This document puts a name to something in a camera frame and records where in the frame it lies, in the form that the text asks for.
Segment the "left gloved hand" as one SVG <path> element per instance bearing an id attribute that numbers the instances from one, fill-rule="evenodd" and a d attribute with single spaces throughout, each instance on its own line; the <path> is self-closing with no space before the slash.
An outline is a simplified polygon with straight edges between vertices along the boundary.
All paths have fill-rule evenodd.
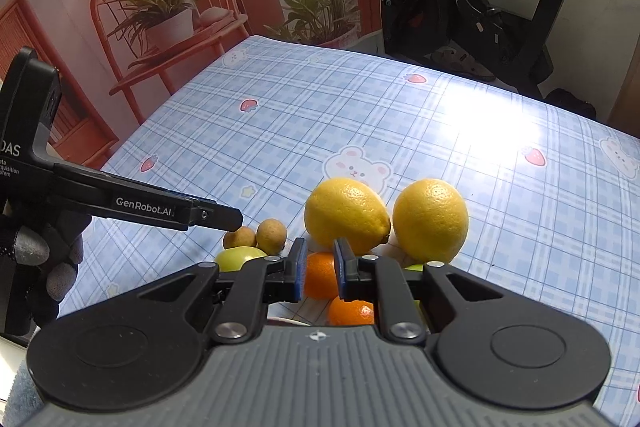
<path id="1" fill-rule="evenodd" d="M 2 202 L 1 332 L 21 336 L 54 321 L 84 260 L 85 213 Z"/>

